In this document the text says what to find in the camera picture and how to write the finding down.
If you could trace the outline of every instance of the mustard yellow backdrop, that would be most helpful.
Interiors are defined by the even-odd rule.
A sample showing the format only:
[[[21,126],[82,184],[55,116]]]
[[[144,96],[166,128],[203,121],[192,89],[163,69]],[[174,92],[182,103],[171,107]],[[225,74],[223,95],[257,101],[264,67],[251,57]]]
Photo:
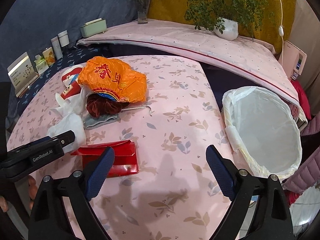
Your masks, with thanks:
[[[280,0],[267,1],[269,5],[266,8],[262,31],[255,31],[254,36],[256,39],[272,44],[275,47],[276,52],[281,52],[282,40],[278,34],[278,27],[281,24]],[[282,0],[284,40],[290,35],[294,19],[295,1],[296,0]],[[184,19],[186,9],[187,0],[151,0],[148,18],[192,24]],[[271,11],[275,14],[274,21],[268,19],[268,15]],[[239,34],[242,36],[249,36],[248,33],[241,28],[239,28]]]

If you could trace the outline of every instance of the blue gray curtain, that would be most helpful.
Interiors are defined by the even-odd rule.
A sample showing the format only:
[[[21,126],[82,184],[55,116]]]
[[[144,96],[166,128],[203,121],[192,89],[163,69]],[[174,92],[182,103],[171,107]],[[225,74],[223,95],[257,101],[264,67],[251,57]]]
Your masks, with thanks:
[[[80,27],[105,18],[107,26],[136,18],[132,0],[16,0],[0,25],[0,82],[8,81],[7,67],[21,54],[35,55],[51,46],[50,39],[68,30],[71,43],[81,38]],[[16,115],[17,99],[12,89],[7,125]]]

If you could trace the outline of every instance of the white power cord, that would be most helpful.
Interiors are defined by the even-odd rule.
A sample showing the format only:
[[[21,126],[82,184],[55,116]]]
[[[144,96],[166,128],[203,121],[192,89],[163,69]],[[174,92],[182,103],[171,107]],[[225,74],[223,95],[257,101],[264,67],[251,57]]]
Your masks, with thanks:
[[[283,31],[283,26],[282,26],[282,21],[283,21],[283,8],[282,8],[282,0],[280,0],[280,5],[281,5],[281,25],[279,26],[279,35],[281,36],[282,39],[282,59],[281,59],[281,65],[283,64],[283,46],[284,46],[284,41],[283,41],[283,36],[284,36],[284,31]]]

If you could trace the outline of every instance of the orange plastic bag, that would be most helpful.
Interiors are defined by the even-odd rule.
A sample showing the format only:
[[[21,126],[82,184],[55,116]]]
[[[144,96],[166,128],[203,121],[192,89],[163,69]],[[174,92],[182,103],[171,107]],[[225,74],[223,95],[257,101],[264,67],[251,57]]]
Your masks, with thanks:
[[[119,59],[94,57],[78,76],[78,83],[117,102],[145,101],[147,77]]]

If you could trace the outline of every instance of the white string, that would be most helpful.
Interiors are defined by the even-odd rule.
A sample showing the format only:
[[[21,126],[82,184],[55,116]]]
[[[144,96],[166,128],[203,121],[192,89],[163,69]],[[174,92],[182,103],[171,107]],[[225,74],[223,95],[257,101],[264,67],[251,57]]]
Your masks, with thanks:
[[[283,8],[282,8],[282,0],[280,0],[280,6],[281,6],[281,25],[279,26],[279,29],[282,28],[283,30],[283,26],[282,26],[282,22],[283,22]],[[283,47],[284,47],[284,41],[283,41],[283,35],[280,34],[279,32],[279,35],[281,36],[282,38],[282,59],[281,59],[281,65],[283,64]]]

